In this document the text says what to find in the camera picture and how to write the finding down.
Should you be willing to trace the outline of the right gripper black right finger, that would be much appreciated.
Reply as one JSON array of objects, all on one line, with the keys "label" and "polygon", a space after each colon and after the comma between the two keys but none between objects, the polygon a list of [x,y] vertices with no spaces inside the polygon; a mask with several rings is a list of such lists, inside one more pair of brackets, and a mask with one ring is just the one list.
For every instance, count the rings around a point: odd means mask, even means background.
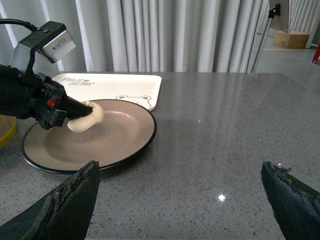
[{"label": "right gripper black right finger", "polygon": [[290,168],[265,161],[261,181],[274,218],[287,240],[320,238],[320,193],[289,174]]}]

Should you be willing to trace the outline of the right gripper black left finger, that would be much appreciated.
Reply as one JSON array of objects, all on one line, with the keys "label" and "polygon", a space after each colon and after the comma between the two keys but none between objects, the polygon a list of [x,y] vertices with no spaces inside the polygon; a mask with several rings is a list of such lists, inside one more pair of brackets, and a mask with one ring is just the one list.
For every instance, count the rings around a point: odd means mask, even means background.
[{"label": "right gripper black left finger", "polygon": [[100,167],[90,161],[28,209],[0,227],[2,240],[83,240],[100,185]]}]

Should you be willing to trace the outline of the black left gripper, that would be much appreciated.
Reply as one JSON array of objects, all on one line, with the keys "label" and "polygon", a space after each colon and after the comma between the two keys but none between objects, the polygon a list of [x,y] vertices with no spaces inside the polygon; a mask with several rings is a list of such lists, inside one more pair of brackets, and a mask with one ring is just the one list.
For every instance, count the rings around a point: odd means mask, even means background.
[{"label": "black left gripper", "polygon": [[69,96],[47,75],[33,72],[23,79],[17,68],[0,66],[0,114],[25,120],[34,118],[48,130],[65,121],[86,117],[93,108]]}]

